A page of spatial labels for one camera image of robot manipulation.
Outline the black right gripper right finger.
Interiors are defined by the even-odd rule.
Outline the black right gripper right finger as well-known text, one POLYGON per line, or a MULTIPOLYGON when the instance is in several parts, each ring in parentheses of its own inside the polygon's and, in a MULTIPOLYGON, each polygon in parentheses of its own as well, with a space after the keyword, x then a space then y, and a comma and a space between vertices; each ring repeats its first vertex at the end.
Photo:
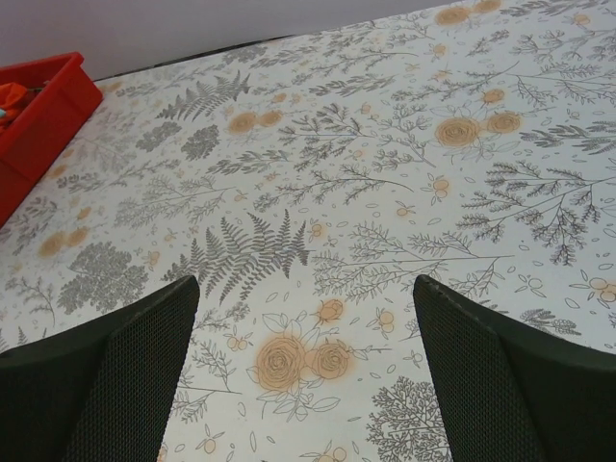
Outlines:
POLYGON ((615 357, 427 276, 413 299, 455 461, 612 461, 615 357))

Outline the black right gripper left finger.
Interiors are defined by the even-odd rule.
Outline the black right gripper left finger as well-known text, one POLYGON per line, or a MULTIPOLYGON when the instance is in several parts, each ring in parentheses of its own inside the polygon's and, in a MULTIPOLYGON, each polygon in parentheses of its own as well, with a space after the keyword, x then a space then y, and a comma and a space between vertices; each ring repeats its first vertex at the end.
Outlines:
POLYGON ((157 460, 198 301, 196 278, 185 276, 3 352, 2 460, 157 460))

